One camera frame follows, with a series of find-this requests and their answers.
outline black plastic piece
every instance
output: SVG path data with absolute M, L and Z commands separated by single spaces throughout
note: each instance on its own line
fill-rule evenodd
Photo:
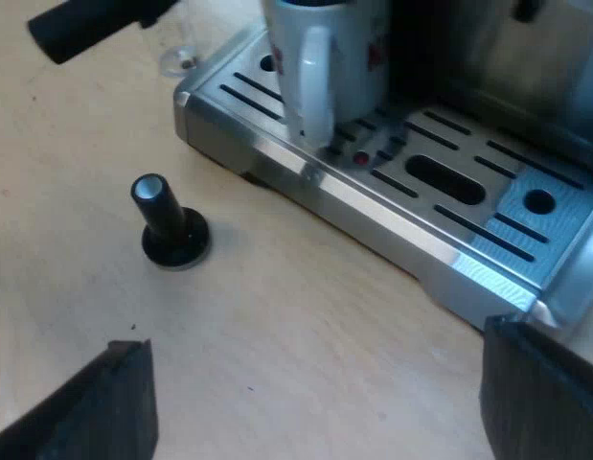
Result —
M 41 50 L 61 64 L 138 21 L 147 28 L 177 0 L 69 0 L 28 22 Z
M 513 8 L 513 19 L 526 24 L 533 22 L 544 4 L 545 0 L 518 0 Z
M 110 342 L 0 433 L 0 459 L 150 460 L 157 441 L 151 344 Z
M 139 177 L 130 194 L 147 222 L 142 245 L 153 262 L 184 269 L 204 259 L 211 246 L 209 225 L 197 211 L 179 205 L 163 176 Z
M 496 460 L 593 459 L 593 365 L 525 323 L 489 318 L 481 416 Z

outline mug handle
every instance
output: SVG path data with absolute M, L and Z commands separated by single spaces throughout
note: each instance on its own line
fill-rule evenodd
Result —
M 300 55 L 300 95 L 305 142 L 319 149 L 331 143 L 334 107 L 331 92 L 331 31 L 311 27 Z

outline machine base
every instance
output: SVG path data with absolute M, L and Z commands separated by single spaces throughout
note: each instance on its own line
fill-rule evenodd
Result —
M 388 102 L 328 149 L 290 139 L 263 23 L 174 92 L 179 137 L 415 275 L 482 329 L 515 313 L 562 330 L 593 302 L 593 175 L 442 103 Z

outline tamper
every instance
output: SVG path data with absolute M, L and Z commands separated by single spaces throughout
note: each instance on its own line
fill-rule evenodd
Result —
M 209 225 L 197 211 L 179 205 L 162 175 L 142 175 L 130 194 L 147 222 L 142 240 L 147 257 L 173 270 L 204 259 L 211 243 Z

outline light wood surface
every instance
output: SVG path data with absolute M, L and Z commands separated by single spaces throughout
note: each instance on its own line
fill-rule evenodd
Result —
M 482 338 L 416 280 L 184 145 L 137 26 L 63 66 L 0 0 L 0 429 L 112 339 L 151 338 L 156 459 L 490 459 Z M 259 13 L 200 1 L 210 53 Z M 142 253 L 132 181 L 210 222 L 186 272 Z M 576 349 L 593 359 L 593 314 Z

